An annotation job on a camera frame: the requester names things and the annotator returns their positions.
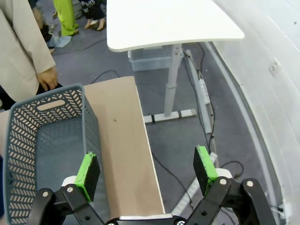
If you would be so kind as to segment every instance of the light blue cloth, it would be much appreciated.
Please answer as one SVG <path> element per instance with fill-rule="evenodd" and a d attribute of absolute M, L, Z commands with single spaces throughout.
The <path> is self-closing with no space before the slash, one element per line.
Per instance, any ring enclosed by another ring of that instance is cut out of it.
<path fill-rule="evenodd" d="M 50 39 L 50 41 L 47 42 L 48 47 L 57 47 L 57 48 L 63 48 L 71 41 L 71 36 L 61 36 L 61 37 L 54 37 Z"/>

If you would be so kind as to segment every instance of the person's arm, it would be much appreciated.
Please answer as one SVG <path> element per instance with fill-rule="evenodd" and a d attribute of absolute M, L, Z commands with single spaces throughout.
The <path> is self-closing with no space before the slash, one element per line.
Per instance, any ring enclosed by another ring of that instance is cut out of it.
<path fill-rule="evenodd" d="M 10 20 L 23 48 L 32 59 L 38 81 L 53 89 L 57 84 L 55 62 L 38 28 L 28 0 L 0 0 L 0 8 Z"/>

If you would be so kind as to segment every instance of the beige jacket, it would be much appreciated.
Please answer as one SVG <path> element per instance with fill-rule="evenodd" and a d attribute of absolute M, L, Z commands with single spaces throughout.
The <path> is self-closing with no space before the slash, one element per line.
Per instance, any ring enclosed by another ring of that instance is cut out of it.
<path fill-rule="evenodd" d="M 28 0 L 0 0 L 0 85 L 16 102 L 35 96 L 36 74 L 55 66 Z"/>

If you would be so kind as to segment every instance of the screw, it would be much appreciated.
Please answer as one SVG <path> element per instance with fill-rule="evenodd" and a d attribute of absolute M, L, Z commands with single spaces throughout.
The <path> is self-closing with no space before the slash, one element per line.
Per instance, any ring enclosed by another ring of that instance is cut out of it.
<path fill-rule="evenodd" d="M 68 192 L 72 192 L 72 191 L 73 191 L 73 188 L 72 188 L 72 187 L 68 187 L 68 188 L 67 188 L 67 191 L 68 191 Z"/>
<path fill-rule="evenodd" d="M 186 222 L 184 222 L 184 221 L 181 220 L 181 221 L 178 221 L 176 225 L 184 225 L 185 223 Z"/>
<path fill-rule="evenodd" d="M 253 187 L 253 182 L 252 182 L 252 181 L 250 181 L 250 180 L 249 180 L 249 181 L 247 181 L 247 186 L 248 186 L 248 187 Z"/>
<path fill-rule="evenodd" d="M 225 184 L 227 184 L 227 181 L 225 179 L 221 179 L 220 184 L 225 185 Z"/>
<path fill-rule="evenodd" d="M 43 193 L 43 197 L 47 197 L 47 196 L 48 196 L 48 192 L 45 191 L 45 192 Z"/>

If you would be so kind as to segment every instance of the white wall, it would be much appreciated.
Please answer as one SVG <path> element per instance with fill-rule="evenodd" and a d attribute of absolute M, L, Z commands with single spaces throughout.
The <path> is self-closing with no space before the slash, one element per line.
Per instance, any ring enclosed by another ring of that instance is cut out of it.
<path fill-rule="evenodd" d="M 261 130 L 289 224 L 300 224 L 300 0 L 214 0 L 244 31 L 215 42 L 241 86 Z M 272 63 L 281 65 L 274 74 Z"/>

